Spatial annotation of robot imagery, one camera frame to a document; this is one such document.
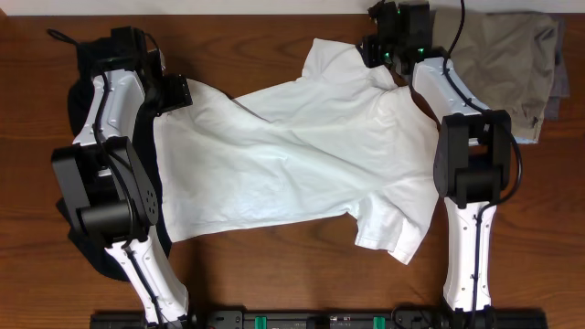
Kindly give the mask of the white t-shirt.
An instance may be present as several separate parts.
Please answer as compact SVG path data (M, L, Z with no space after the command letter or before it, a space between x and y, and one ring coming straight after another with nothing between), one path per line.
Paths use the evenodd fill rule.
M190 106L154 121L172 241L348 214L357 246L411 261L438 200L438 130L387 69L316 39L297 80L237 99L188 88Z

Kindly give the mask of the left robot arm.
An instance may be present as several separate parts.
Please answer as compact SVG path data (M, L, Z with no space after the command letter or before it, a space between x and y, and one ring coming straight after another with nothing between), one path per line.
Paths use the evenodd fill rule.
M162 188L153 120L191 104L186 79L154 69L94 69L87 117L51 155L72 237L107 274L128 281L140 312L98 311L92 328L191 328L189 293L161 242Z

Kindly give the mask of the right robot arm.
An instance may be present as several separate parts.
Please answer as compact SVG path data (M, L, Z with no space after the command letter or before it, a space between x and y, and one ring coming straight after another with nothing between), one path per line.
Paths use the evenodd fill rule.
M357 49L369 68L404 68L441 123L433 179L449 220L443 298L455 312L481 312L491 304L487 270L496 207L519 187L510 178L510 165L522 164L511 118L478 101L439 48L404 48L396 35L371 35Z

